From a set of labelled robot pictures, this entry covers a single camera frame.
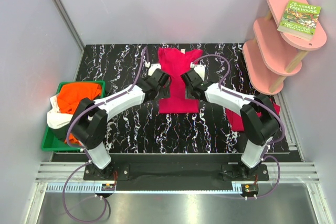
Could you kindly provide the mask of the magenta t-shirt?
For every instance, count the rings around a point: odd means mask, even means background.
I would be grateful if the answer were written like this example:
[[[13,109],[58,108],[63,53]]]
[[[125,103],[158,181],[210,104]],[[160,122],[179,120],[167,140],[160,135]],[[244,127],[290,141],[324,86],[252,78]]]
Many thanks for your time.
[[[159,48],[158,58],[161,69],[170,75],[170,97],[159,101],[159,113],[198,113],[199,101],[185,98],[185,83],[181,75],[190,70],[190,64],[201,57],[201,49],[182,53],[177,48]]]

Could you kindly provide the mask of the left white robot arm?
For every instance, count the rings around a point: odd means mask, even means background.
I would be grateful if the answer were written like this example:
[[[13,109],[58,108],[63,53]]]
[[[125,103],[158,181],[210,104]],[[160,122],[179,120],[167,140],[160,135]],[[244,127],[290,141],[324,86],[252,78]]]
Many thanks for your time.
[[[107,123],[125,110],[152,101],[160,94],[167,96],[171,77],[160,68],[144,78],[137,78],[133,84],[102,99],[82,99],[70,121],[67,137],[71,134],[82,145],[95,166],[95,174],[103,180],[113,175],[112,159],[104,146]]]

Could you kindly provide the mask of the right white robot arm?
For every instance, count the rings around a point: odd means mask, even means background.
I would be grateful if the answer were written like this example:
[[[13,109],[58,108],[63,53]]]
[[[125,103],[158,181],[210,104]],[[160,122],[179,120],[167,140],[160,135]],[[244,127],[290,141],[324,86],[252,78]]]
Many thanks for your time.
[[[231,110],[241,117],[247,143],[238,162],[236,176],[250,180],[257,174],[264,154],[282,128],[282,122],[266,95],[245,95],[224,88],[219,83],[203,80],[194,70],[181,75],[187,95]]]

